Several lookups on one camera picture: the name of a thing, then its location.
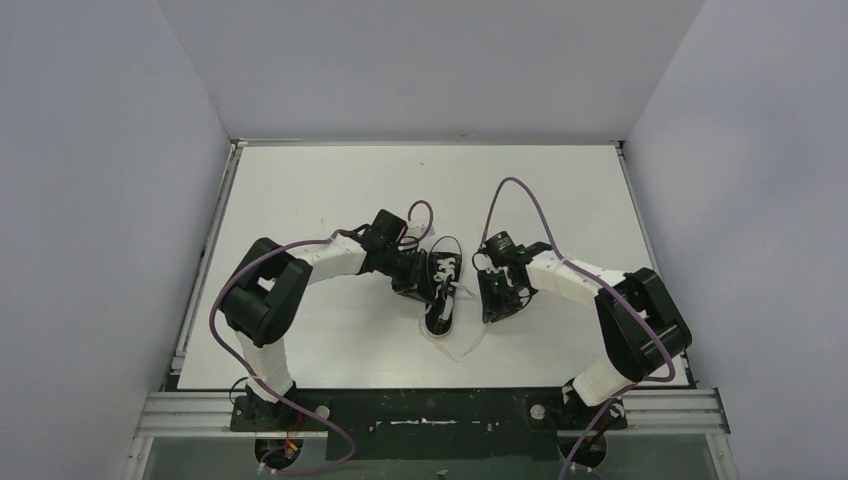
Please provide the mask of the white shoelace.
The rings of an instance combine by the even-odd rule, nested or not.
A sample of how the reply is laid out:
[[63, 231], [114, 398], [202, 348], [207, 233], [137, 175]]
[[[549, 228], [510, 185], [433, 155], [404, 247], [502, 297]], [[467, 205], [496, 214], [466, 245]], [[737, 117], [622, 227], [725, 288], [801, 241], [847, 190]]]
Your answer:
[[479, 347], [478, 338], [482, 327], [473, 327], [470, 316], [480, 312], [480, 290], [475, 285], [475, 271], [468, 266], [464, 256], [460, 282], [454, 303], [453, 326], [449, 334], [442, 338], [433, 338], [427, 334], [424, 315], [429, 305], [425, 304], [413, 321], [413, 343], [418, 349], [419, 363], [422, 365], [454, 367]]

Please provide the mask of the black white canvas sneaker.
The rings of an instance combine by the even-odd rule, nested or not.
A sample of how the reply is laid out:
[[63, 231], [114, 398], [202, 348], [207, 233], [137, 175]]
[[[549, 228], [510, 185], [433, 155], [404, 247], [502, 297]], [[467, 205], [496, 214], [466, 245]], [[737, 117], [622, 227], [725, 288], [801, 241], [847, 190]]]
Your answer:
[[424, 328], [433, 338], [442, 338], [449, 334], [453, 326], [453, 310], [463, 266], [463, 253], [459, 240], [450, 235], [438, 238], [430, 250], [436, 259], [438, 271], [435, 279], [440, 281], [437, 287], [437, 299], [425, 310]]

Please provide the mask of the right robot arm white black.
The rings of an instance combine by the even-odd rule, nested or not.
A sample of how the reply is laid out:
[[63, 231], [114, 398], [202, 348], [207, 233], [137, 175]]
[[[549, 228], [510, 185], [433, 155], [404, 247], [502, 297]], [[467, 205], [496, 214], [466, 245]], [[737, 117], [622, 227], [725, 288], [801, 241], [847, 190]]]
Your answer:
[[603, 341], [599, 358], [562, 388], [571, 424], [590, 425], [602, 407], [628, 387], [674, 374], [673, 360], [693, 341], [660, 275], [650, 268], [609, 270], [562, 258], [552, 245], [515, 243], [505, 231], [478, 249], [482, 319], [496, 323], [527, 307], [540, 292], [557, 294], [595, 311]]

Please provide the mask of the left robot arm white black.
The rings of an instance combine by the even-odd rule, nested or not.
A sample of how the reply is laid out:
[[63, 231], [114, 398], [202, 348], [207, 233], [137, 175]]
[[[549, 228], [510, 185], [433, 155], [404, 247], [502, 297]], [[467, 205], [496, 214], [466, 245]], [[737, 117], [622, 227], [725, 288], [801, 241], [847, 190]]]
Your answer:
[[296, 383], [287, 366], [283, 337], [292, 326], [308, 286], [341, 276], [379, 273], [392, 290], [419, 301], [439, 320], [451, 301], [455, 260], [439, 258], [408, 236], [408, 222], [381, 209], [370, 223], [339, 229], [326, 239], [280, 245], [256, 240], [215, 299], [210, 314], [223, 314], [240, 350], [230, 353], [247, 371], [241, 412], [273, 427], [296, 413]]

